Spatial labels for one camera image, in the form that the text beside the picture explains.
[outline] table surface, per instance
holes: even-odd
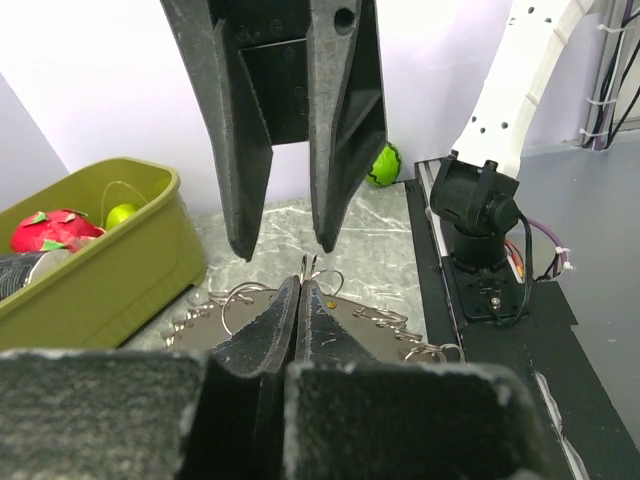
[[[640,135],[607,152],[573,147],[523,159],[517,200],[568,245],[576,271],[561,285],[574,328],[636,446],[640,445]],[[584,401],[588,402],[588,392]]]
[[[363,185],[349,206],[338,244],[330,255],[316,242],[308,199],[266,206],[249,263],[229,248],[222,214],[194,217],[194,223],[207,252],[207,279],[168,307],[124,348],[163,348],[160,332],[170,327],[172,318],[184,315],[189,297],[207,289],[228,291],[247,281],[277,288],[287,276],[300,274],[304,254],[318,255],[317,269],[343,273],[345,284],[340,296],[406,315],[411,331],[426,333],[403,184],[385,189]],[[325,291],[335,289],[339,282],[337,275],[318,280]]]
[[[640,134],[621,135],[604,153],[569,146],[533,153],[523,158],[517,195],[527,216],[550,226],[572,249],[577,270],[563,276],[561,285],[580,323],[575,333],[636,445],[640,445],[640,315],[635,303],[640,255],[634,246],[640,233],[640,209],[634,201],[640,195],[638,156]],[[325,255],[315,241],[308,199],[266,207],[250,263],[231,252],[220,214],[195,217],[194,222],[209,262],[208,278],[199,292],[228,290],[250,280],[277,287],[286,276],[300,272],[305,253],[317,253],[319,267],[344,273],[346,298],[408,315],[409,327],[426,333],[403,185],[363,187],[351,202],[331,255]],[[543,244],[536,242],[536,254],[549,256]],[[162,348],[159,332],[185,312],[193,294],[178,299],[125,348]]]

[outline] can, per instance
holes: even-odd
[[[62,263],[68,250],[0,254],[0,302]]]

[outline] green ball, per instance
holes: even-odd
[[[371,171],[367,175],[367,182],[374,187],[388,187],[396,181],[402,170],[402,157],[392,144],[382,149]]]

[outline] metal plate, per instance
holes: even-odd
[[[269,308],[276,290],[262,290],[243,293],[242,299],[229,302],[225,310],[225,322],[235,335],[245,328],[262,312]],[[347,299],[332,295],[324,296],[327,309],[335,320],[362,347],[380,362],[402,362],[407,358],[410,363],[431,362],[428,353],[409,355],[410,351],[421,345],[421,336],[403,330],[398,338],[397,318],[391,313],[383,313]],[[167,348],[176,352],[204,351],[212,349],[229,340],[230,337],[222,324],[222,307],[210,304],[201,316],[174,321],[174,328],[163,333]]]

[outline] white cable tie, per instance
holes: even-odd
[[[587,97],[587,102],[589,102],[591,105],[596,105],[598,107],[604,107],[605,105],[611,105],[612,103],[616,103],[617,101],[618,101],[617,98],[612,98],[611,100],[606,100],[604,102],[596,102],[594,99]]]
[[[600,24],[598,25],[598,30],[604,30],[607,33],[622,33],[622,32],[626,32],[627,30],[633,29],[635,28],[634,26],[627,26],[627,27],[623,27],[623,28],[610,28],[607,27],[606,25]]]
[[[580,133],[582,135],[584,135],[585,137],[604,137],[606,135],[609,135],[609,130],[606,130],[606,131],[601,132],[601,133],[589,133],[584,128],[581,128],[580,129]]]

